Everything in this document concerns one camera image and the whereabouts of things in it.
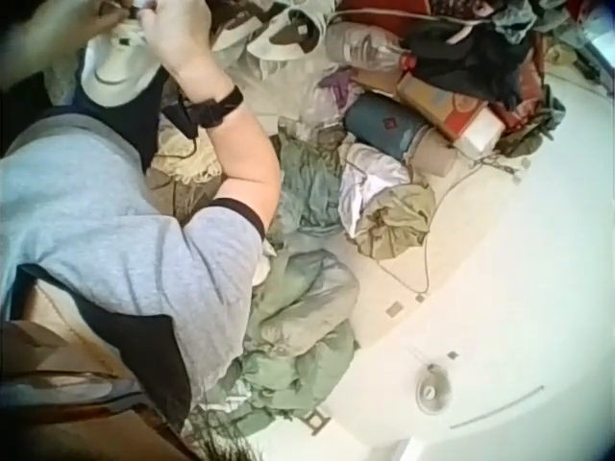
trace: black cloth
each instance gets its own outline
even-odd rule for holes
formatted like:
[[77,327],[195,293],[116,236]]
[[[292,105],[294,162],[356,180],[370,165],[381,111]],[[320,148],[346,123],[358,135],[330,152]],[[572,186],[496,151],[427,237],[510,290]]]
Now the black cloth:
[[17,136],[51,107],[40,73],[0,93],[0,158]]
[[75,94],[70,106],[61,110],[89,115],[110,127],[138,151],[141,167],[146,171],[158,151],[158,128],[162,92],[169,75],[160,68],[152,82],[132,101],[116,108],[105,108],[93,102],[81,86],[84,53],[75,76]]
[[510,44],[488,24],[479,24],[456,44],[446,40],[459,24],[423,21],[401,41],[416,57],[411,73],[430,85],[515,109],[521,102],[519,68],[532,46],[531,34]]

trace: shoe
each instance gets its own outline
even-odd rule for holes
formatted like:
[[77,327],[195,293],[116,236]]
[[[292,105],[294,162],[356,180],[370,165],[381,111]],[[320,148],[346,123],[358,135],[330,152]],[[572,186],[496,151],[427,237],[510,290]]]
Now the shoe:
[[102,107],[134,100],[161,68],[145,41],[136,11],[132,8],[126,21],[87,44],[81,85],[87,97]]
[[231,0],[216,0],[209,4],[212,27],[211,50],[219,52],[230,48],[260,29],[263,24],[283,9],[284,3],[276,2],[271,9],[264,11],[249,0],[230,3]]
[[265,61],[292,61],[323,41],[335,0],[295,0],[248,43],[248,53]]

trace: crumpled clothing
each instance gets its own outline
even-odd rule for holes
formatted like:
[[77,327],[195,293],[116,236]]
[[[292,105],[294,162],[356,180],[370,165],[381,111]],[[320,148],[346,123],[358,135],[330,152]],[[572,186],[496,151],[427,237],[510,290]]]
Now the crumpled clothing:
[[355,238],[358,252],[381,261],[422,246],[435,208],[433,190],[416,174],[413,184],[386,188],[363,210]]
[[410,184],[408,169],[377,149],[356,143],[348,150],[339,190],[339,216],[351,238],[357,236],[361,213],[388,187]]
[[510,0],[506,9],[496,12],[491,20],[498,33],[517,44],[531,29],[545,33],[568,20],[565,5],[566,0]]
[[553,139],[551,132],[564,119],[566,108],[553,96],[548,85],[544,85],[543,94],[540,108],[532,120],[522,131],[503,136],[496,144],[495,152],[508,158],[528,156],[540,148],[543,136]]
[[283,184],[278,211],[268,232],[272,242],[283,242],[296,231],[318,237],[339,233],[339,157],[323,156],[318,148],[290,137],[283,127],[274,146]]
[[411,73],[423,82],[456,94],[507,109],[521,102],[519,67],[531,49],[530,37],[511,44],[489,25],[479,24],[458,43],[447,43],[463,26],[419,23],[404,37],[401,46],[417,58]]
[[267,281],[255,290],[245,353],[209,396],[228,396],[238,380],[249,399],[231,412],[197,405],[188,420],[222,437],[254,434],[276,417],[303,417],[331,393],[348,370],[356,343],[350,322],[358,281],[331,253],[307,250],[305,237],[278,252]]

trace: cable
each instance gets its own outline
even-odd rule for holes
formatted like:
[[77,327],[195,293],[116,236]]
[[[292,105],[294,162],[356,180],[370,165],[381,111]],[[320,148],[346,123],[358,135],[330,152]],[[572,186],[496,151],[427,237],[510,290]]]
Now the cable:
[[435,220],[435,217],[438,215],[438,210],[440,209],[440,207],[442,206],[442,204],[444,203],[444,201],[446,200],[446,198],[449,196],[449,194],[451,192],[453,192],[457,187],[459,187],[466,180],[469,180],[474,175],[476,175],[484,166],[487,166],[487,165],[485,163],[481,163],[478,167],[475,167],[473,170],[471,170],[469,173],[467,173],[464,177],[462,177],[457,182],[455,182],[451,187],[449,187],[449,189],[442,196],[442,199],[440,200],[440,202],[435,206],[435,210],[433,211],[433,216],[431,217],[430,229],[428,230],[427,236],[425,237],[425,241],[423,242],[423,247],[422,247],[422,250],[423,250],[423,267],[424,267],[424,271],[425,271],[424,272],[424,274],[425,274],[425,288],[423,288],[421,290],[419,290],[417,288],[413,288],[408,283],[406,283],[405,281],[403,281],[402,279],[397,277],[393,272],[388,270],[388,268],[383,266],[380,261],[376,261],[378,263],[379,267],[383,271],[385,271],[386,274],[391,276],[393,279],[395,279],[397,282],[399,282],[402,286],[404,286],[405,288],[407,288],[409,291],[411,291],[412,293],[416,294],[417,296],[421,296],[421,297],[426,296],[429,293],[430,288],[431,288],[429,244],[430,244],[431,227],[433,226],[433,221]]

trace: red cloth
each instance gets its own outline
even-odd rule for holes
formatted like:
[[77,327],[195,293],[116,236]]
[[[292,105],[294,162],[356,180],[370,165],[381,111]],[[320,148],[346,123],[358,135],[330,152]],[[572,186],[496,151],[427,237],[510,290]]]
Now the red cloth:
[[[429,0],[342,0],[338,10],[359,10],[363,8],[378,8],[380,10],[396,10],[427,15],[431,13]],[[404,36],[413,20],[408,17],[373,13],[351,13],[343,16],[343,19],[369,26],[382,27],[397,36]]]

